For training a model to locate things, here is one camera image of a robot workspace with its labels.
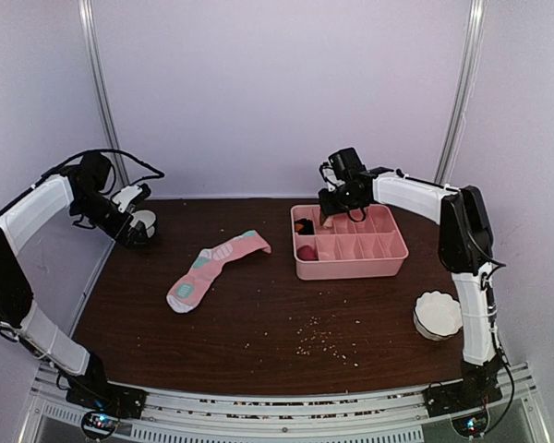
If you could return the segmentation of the striped beige maroon sock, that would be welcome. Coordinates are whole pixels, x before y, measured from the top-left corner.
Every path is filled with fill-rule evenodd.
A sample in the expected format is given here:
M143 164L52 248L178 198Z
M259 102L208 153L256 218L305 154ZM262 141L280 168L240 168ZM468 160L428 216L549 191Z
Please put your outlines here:
M333 227L333 217L326 214L320 214L320 225L324 229L331 229Z

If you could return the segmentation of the pink divided organizer tray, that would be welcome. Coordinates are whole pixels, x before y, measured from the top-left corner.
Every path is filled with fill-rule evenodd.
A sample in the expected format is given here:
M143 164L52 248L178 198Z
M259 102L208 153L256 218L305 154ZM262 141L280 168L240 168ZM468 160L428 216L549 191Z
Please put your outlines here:
M366 209L363 222L350 221L345 214L333 217L333 227L319 223L318 205L295 205L290 209L296 275L303 281L391 277L396 275L409 251L391 210L382 205ZM314 235L295 232L295 220L314 223ZM317 261L302 261L296 250L313 246Z

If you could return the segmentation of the pink patterned sock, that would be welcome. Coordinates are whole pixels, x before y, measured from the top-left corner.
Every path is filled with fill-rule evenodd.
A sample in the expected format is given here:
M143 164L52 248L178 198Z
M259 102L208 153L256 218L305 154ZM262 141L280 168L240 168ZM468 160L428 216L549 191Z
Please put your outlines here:
M237 235L212 248L204 248L192 262L188 272L170 288L166 302L177 314L197 308L223 267L249 254L271 253L271 245L255 230Z

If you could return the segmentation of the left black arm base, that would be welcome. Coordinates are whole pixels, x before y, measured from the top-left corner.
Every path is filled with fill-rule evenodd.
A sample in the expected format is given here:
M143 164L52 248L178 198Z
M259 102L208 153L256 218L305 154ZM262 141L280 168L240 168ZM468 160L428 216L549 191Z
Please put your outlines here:
M104 397L89 393L86 389L69 388L66 401L84 408L104 412L122 419L139 419L146 402L147 392L113 384Z

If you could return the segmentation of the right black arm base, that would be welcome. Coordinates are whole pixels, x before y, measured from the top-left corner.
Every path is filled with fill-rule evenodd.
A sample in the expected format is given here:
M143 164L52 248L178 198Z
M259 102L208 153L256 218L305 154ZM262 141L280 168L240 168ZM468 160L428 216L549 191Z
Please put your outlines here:
M423 391L424 403L429 417L460 413L482 408L491 402L503 398L499 387L490 387L483 391L471 390L462 380L452 383L431 383Z

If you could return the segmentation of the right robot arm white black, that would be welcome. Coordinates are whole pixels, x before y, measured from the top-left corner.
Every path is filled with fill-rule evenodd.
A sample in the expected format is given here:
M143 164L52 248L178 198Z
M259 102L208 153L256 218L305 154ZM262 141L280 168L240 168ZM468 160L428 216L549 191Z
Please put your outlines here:
M490 378L503 364L497 333L494 273L503 263L493 257L493 232L480 189L453 187L414 178L399 169L368 169L353 148L338 150L319 166L325 186L319 191L320 219L372 204L392 205L439 227L438 255L451 274L462 309L463 378L454 397L476 406L490 392Z

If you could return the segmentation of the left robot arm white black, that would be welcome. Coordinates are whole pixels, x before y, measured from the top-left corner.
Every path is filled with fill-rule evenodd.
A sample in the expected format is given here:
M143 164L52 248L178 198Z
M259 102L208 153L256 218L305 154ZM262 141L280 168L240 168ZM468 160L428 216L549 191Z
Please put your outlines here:
M138 206L151 195L148 183L163 171L125 152L146 170L118 190L108 188L112 149L81 151L44 172L0 209L0 334L63 372L95 410L114 402L102 359L74 341L41 307L29 275L30 255L52 221L68 214L77 229L97 230L116 244L146 245L156 231L155 215Z

